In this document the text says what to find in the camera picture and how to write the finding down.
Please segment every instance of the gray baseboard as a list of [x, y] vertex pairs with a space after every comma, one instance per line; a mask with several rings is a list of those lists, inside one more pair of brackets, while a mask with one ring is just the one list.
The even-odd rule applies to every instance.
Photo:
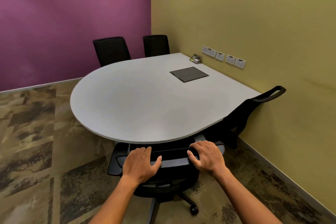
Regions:
[[31, 90], [31, 89], [35, 89], [35, 88], [39, 88], [39, 87], [53, 85], [53, 84], [60, 83], [60, 82], [71, 82], [73, 80], [78, 80], [78, 79], [82, 79], [82, 77], [75, 78], [75, 79], [70, 79], [70, 80], [65, 80], [65, 81], [51, 82], [51, 83], [45, 83], [45, 84], [40, 84], [40, 85], [34, 85], [34, 86], [29, 86], [29, 87], [24, 87], [24, 88], [19, 88], [19, 89], [5, 90], [5, 91], [0, 91], [0, 93], [13, 93], [13, 92], [16, 92], [16, 91]]
[[294, 182], [291, 178], [289, 178], [287, 175], [285, 175], [279, 168], [277, 168], [275, 165], [273, 165], [270, 161], [268, 161], [263, 155], [261, 155], [258, 151], [256, 151], [252, 146], [250, 146], [248, 143], [246, 143], [241, 138], [238, 139], [239, 143], [241, 145], [244, 145], [248, 149], [250, 149], [254, 154], [256, 154], [257, 158], [263, 162], [264, 164], [268, 165], [269, 167], [274, 170], [274, 173], [282, 179], [285, 183], [291, 185], [296, 193], [300, 197], [302, 197], [308, 204], [310, 204], [312, 207], [314, 207], [316, 210], [318, 210], [322, 215], [327, 216], [331, 220], [333, 220], [333, 223], [336, 223], [336, 215], [332, 213], [328, 208], [326, 208], [324, 205], [322, 205], [317, 199], [315, 199], [312, 195], [310, 195], [308, 192], [306, 192], [302, 187], [300, 187], [296, 182]]

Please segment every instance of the person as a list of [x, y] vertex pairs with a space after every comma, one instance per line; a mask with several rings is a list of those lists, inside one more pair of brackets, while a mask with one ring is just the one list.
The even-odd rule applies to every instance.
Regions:
[[[280, 224], [281, 222], [255, 196], [253, 196], [225, 166], [217, 146], [208, 141], [192, 143], [199, 160], [187, 151], [190, 161], [197, 169], [207, 172], [220, 184], [243, 224]], [[159, 156], [150, 164], [151, 147], [131, 151], [123, 166], [123, 176], [89, 224], [120, 224], [135, 189], [156, 174], [161, 166]]]

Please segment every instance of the gray square panel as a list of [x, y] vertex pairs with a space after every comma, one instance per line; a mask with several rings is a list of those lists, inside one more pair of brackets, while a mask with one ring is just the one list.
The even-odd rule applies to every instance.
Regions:
[[190, 82], [196, 79], [209, 76], [208, 74], [202, 72], [201, 70], [198, 70], [195, 67], [188, 67], [188, 68], [172, 71], [170, 73], [173, 74], [178, 79], [180, 79], [182, 82]]

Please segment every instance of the hand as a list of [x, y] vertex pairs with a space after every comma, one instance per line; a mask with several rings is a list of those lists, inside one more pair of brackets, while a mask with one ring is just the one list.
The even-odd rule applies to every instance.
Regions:
[[192, 143], [190, 147], [195, 148], [199, 154], [197, 160], [190, 150], [187, 151], [190, 161], [198, 170], [208, 172], [216, 179], [227, 169], [223, 155], [214, 143], [199, 141]]
[[153, 166], [151, 166], [152, 147], [136, 148], [132, 150], [124, 163], [123, 176], [139, 186], [149, 178], [154, 176], [161, 166], [162, 156], [159, 156]]

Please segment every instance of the wall socket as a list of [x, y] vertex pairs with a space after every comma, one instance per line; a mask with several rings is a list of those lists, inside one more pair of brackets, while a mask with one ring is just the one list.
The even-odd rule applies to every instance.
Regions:
[[245, 66], [245, 63], [246, 63], [245, 60], [236, 58], [236, 61], [234, 62], [234, 65], [235, 65], [236, 67], [239, 67], [239, 68], [243, 69], [244, 66]]
[[224, 60], [224, 56], [225, 54], [221, 53], [221, 52], [217, 52], [216, 54], [216, 59], [223, 61]]
[[207, 55], [209, 55], [209, 56], [211, 56], [211, 57], [215, 57], [217, 51], [215, 51], [215, 50], [213, 50], [213, 49], [210, 49], [210, 48], [208, 48], [208, 47], [203, 46], [203, 51], [202, 51], [202, 53], [207, 54]]
[[235, 63], [235, 60], [236, 60], [235, 57], [227, 55], [226, 59], [225, 59], [225, 62], [233, 65]]

